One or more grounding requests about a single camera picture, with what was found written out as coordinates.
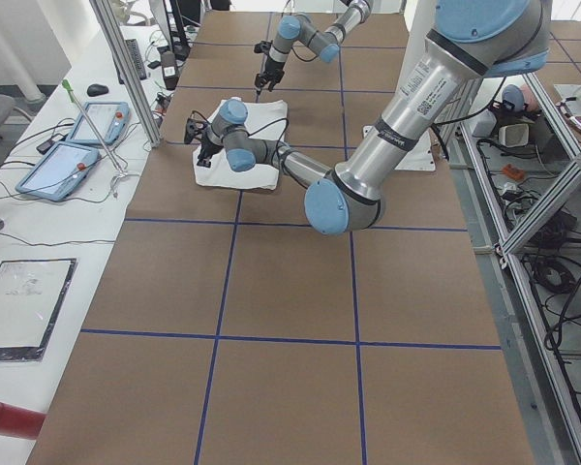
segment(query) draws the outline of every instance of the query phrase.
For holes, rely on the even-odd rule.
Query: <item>white table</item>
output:
[[[140,52],[144,57],[151,33],[155,30],[157,27],[126,27],[123,34],[127,39],[138,39]],[[157,51],[152,50],[150,59],[157,58]],[[148,71],[151,76],[141,83],[147,99],[152,103],[158,91],[166,94],[168,92],[161,88],[163,79],[160,68]],[[111,54],[101,33],[91,41],[66,78],[81,102],[130,101],[125,86],[118,84]],[[103,97],[89,99],[86,96],[86,88],[93,82],[107,85],[109,93]],[[59,87],[22,137],[51,127],[62,118],[75,118],[77,115],[76,106],[70,102],[67,92]],[[129,124],[137,121],[138,116],[132,112]],[[41,155],[35,147],[49,134],[45,133],[17,147],[8,160],[36,162]],[[117,153],[129,162],[129,173],[139,174],[144,168],[149,149],[141,126],[136,126],[129,138],[118,148]],[[0,170],[0,180],[14,193],[15,185],[27,170],[29,167],[25,165],[7,165]],[[109,191],[109,182],[114,174],[115,170],[110,160],[104,159],[89,173],[74,192],[74,196],[90,200],[102,199]],[[121,180],[117,188],[118,197],[110,196],[103,203],[0,200],[0,217],[5,222],[2,233],[12,234],[33,243],[114,240],[137,185],[137,176]],[[0,186],[0,197],[6,194],[4,188]],[[77,259],[73,282],[67,291],[43,360],[0,364],[0,401],[40,412],[47,411],[111,249],[112,244],[30,247],[0,236],[0,263],[4,260]],[[0,436],[0,465],[24,464],[33,446],[33,441]]]

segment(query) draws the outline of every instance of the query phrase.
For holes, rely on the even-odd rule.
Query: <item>orange object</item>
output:
[[[521,182],[523,179],[525,179],[525,172],[523,170],[519,170],[510,163],[502,168],[502,173],[510,179],[514,179],[518,182]]]

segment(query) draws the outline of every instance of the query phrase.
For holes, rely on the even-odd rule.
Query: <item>tablet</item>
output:
[[[104,136],[107,145],[113,145],[118,140],[127,126],[130,115],[129,106],[125,102],[86,102],[84,109],[95,128]],[[67,136],[67,141],[80,145],[101,145],[81,113]]]
[[[57,142],[15,189],[32,197],[62,201],[99,160],[99,150],[94,147]]]

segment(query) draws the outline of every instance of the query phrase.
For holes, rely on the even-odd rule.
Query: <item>red cylinder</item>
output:
[[[45,419],[45,414],[0,402],[0,435],[2,436],[37,439]]]

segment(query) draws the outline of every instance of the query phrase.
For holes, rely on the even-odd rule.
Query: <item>computer mouse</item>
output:
[[[98,95],[105,95],[109,92],[106,85],[103,84],[90,84],[86,89],[86,94],[88,97],[97,97]]]

